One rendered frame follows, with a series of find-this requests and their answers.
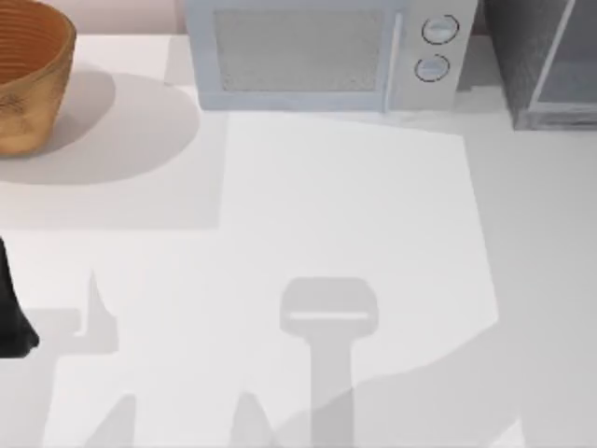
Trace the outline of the microwave door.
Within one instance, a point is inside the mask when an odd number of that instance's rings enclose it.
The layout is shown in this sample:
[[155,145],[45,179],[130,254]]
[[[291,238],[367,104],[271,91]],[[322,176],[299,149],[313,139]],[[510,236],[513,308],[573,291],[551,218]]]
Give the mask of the microwave door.
[[201,107],[387,107],[402,0],[185,0]]

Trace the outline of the pale microwave oven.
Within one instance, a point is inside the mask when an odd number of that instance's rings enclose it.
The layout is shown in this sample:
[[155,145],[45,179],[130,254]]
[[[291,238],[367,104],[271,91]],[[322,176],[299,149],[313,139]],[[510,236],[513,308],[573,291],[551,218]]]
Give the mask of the pale microwave oven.
[[[478,1],[402,0],[402,26],[390,111],[445,109],[452,105]],[[423,24],[427,19],[442,15],[452,15],[459,21],[459,33],[447,44],[430,45],[423,40]],[[445,56],[451,70],[438,82],[424,83],[415,76],[414,66],[420,59],[434,54]]]

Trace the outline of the microwave knob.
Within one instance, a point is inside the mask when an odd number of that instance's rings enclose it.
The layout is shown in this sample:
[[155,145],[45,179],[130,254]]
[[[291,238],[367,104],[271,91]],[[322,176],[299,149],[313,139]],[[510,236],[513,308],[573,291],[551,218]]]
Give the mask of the microwave knob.
[[442,15],[427,19],[422,27],[422,37],[430,45],[444,45],[451,42],[459,33],[460,23],[452,15]]
[[438,82],[448,75],[450,70],[450,61],[440,54],[422,58],[414,66],[415,76],[424,83]]

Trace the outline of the brown woven basket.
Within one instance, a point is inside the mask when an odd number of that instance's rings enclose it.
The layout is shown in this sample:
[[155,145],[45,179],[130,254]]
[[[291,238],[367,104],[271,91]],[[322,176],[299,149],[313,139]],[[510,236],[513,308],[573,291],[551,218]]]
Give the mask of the brown woven basket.
[[0,156],[49,140],[71,75],[77,30],[39,0],[0,0]]

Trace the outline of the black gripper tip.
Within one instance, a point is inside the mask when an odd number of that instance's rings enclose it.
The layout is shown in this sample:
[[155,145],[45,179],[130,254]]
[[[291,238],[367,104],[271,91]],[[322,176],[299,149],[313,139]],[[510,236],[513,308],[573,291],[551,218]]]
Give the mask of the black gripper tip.
[[0,358],[23,358],[38,347],[40,338],[18,301],[7,250],[0,237]]

